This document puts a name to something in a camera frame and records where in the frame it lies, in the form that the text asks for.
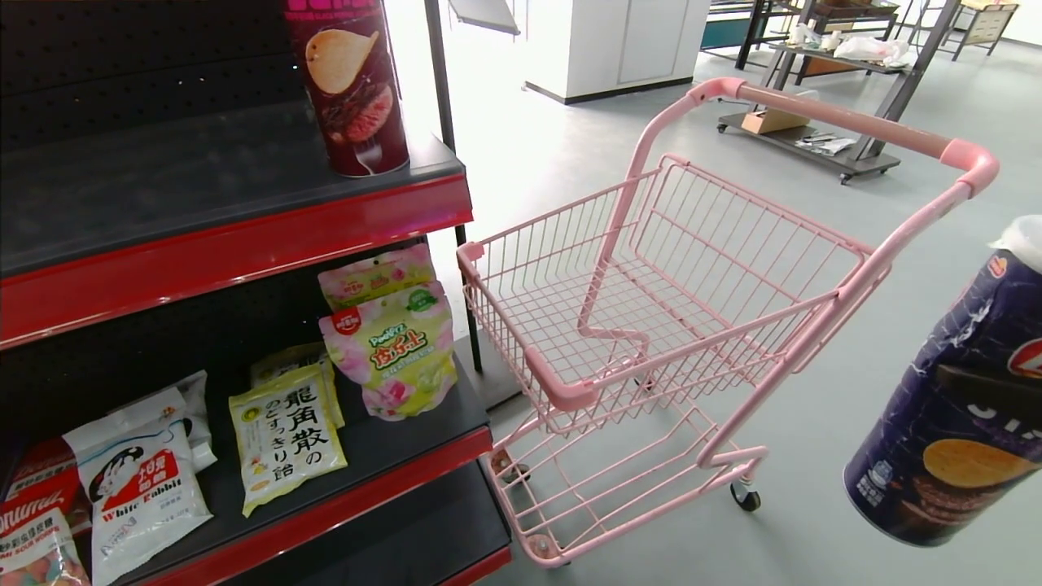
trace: yellow candy bag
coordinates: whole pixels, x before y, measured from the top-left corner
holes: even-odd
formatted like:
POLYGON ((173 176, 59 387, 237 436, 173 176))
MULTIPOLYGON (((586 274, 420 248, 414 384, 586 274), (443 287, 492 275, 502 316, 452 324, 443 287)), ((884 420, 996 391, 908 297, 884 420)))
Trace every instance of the yellow candy bag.
POLYGON ((255 389, 287 372, 318 363, 325 363, 323 373, 328 376, 326 389, 329 394, 326 399, 329 405, 329 415, 332 416, 332 421, 339 430, 344 426, 344 413, 340 410, 340 397, 337 396, 337 386, 333 384, 329 355, 326 353, 325 344, 322 342, 292 346, 260 359, 250 367, 250 388, 255 389))
POLYGON ((298 368, 228 398, 246 491, 243 516, 309 479, 347 466, 323 368, 322 363, 298 368))

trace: potato chip image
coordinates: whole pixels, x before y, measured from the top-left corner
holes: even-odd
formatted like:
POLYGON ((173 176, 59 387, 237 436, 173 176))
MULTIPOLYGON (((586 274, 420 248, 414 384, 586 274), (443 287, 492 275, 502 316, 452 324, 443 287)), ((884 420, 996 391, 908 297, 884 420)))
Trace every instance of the potato chip image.
POLYGON ((346 92, 362 71, 379 32, 363 36, 336 28, 323 30, 307 42, 304 56, 312 80, 326 94, 346 92))
POLYGON ((934 478, 957 488, 1004 484, 1039 468, 1009 451, 964 439, 943 439, 927 445, 922 463, 934 478))

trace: wheeled cart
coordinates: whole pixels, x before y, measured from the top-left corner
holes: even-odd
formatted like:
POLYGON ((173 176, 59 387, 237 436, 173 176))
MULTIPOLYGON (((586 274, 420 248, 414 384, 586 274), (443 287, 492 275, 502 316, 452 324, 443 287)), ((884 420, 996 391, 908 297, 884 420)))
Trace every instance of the wheeled cart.
POLYGON ((525 552, 560 566, 725 486, 755 510, 767 447, 739 447, 735 433, 913 238, 997 172, 976 145, 718 78, 648 124, 623 182, 462 246, 467 301, 532 405, 485 459, 525 552), (717 97, 867 133, 966 173, 873 249, 681 156, 645 170, 659 132, 717 97), (611 461, 598 461, 604 454, 611 461))

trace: red shelf edge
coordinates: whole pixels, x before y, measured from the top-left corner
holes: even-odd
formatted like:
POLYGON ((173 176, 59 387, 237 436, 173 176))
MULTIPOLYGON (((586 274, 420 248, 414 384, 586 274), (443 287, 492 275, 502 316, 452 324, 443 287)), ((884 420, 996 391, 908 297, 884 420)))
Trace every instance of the red shelf edge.
POLYGON ((511 555, 511 547, 507 545, 506 547, 488 556, 452 578, 449 578, 445 582, 442 582, 442 586, 471 586, 478 580, 491 576, 497 569, 511 563, 513 560, 514 557, 511 555))
POLYGON ((0 280, 0 350, 472 220, 461 173, 15 275, 0 280))
POLYGON ((148 586, 219 584, 332 531, 410 490, 473 462, 491 449, 492 432, 489 428, 476 430, 358 488, 316 505, 264 531, 243 537, 166 573, 148 579, 146 584, 148 586))

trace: potato chip can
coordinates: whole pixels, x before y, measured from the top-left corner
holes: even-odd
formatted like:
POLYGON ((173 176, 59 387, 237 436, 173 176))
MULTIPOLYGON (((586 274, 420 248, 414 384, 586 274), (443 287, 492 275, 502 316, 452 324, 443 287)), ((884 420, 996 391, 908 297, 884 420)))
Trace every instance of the potato chip can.
POLYGON ((847 464, 851 503, 884 533, 946 543, 1042 468, 1040 243, 1042 216, 1007 230, 847 464))
POLYGON ((368 177, 408 163, 398 83, 380 0, 286 0, 329 166, 368 177))

